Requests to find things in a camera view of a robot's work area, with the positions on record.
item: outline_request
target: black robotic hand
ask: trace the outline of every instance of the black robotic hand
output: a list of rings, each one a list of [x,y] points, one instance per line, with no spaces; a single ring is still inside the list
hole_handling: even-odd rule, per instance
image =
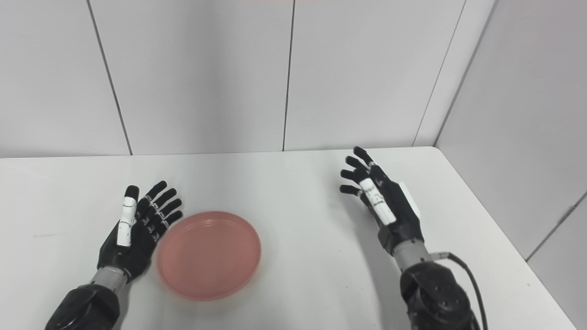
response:
[[[181,200],[173,188],[155,199],[167,183],[157,183],[141,200],[139,188],[126,190],[123,214],[100,248],[98,271],[89,284],[68,292],[46,330],[110,330],[120,316],[118,292],[143,274],[157,242],[179,220]]]
[[[393,250],[401,242],[409,240],[424,242],[420,229],[419,211],[407,188],[403,184],[391,181],[364,149],[355,147],[353,152],[367,165],[365,166],[357,158],[347,156],[346,163],[355,170],[342,170],[340,176],[353,180],[361,186],[361,189],[344,184],[340,187],[340,192],[357,195],[369,208],[379,225],[377,236],[385,251],[393,255]],[[377,208],[381,203],[385,203],[392,212],[392,215],[384,213],[383,217],[388,218],[387,221],[377,214]]]
[[[166,187],[165,181],[157,183],[137,203],[134,215],[136,223],[130,231],[129,247],[117,244],[119,224],[115,225],[100,248],[98,269],[106,266],[121,269],[127,277],[127,282],[131,282],[145,272],[158,240],[173,222],[182,217],[181,211],[176,211],[181,206],[179,198],[163,206],[177,194],[174,188],[165,191],[155,199]]]
[[[340,175],[353,180],[360,189],[344,184],[340,191],[357,195],[375,217],[379,226],[379,242],[394,256],[402,272],[400,290],[412,328],[479,329],[467,294],[458,285],[452,271],[435,262],[448,258],[462,266],[470,276],[479,301],[483,327],[487,330],[483,301],[473,273],[452,253],[428,252],[420,229],[420,212],[407,187],[403,183],[391,181],[364,149],[355,147],[353,151],[366,166],[348,156],[346,163],[355,170],[342,170]]]

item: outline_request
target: pink plate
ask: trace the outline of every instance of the pink plate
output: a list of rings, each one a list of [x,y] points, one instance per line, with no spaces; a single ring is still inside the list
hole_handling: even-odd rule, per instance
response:
[[[232,213],[212,211],[187,217],[165,233],[157,271],[176,294],[212,300],[242,288],[260,260],[261,240],[251,224]]]

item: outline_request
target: table surface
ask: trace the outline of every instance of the table surface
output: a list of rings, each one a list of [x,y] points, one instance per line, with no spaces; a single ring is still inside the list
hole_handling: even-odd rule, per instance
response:
[[[121,293],[117,328],[408,330],[399,270],[357,198],[340,194],[349,150],[173,156],[0,159],[0,319],[42,329],[72,288],[96,271],[98,249],[124,189],[165,179],[184,214],[222,210],[247,219],[262,242],[251,282],[210,302],[175,296],[150,267]],[[479,283],[492,329],[575,329],[442,153],[373,149],[407,184],[430,251],[452,251]],[[465,288],[466,273],[444,262]]]

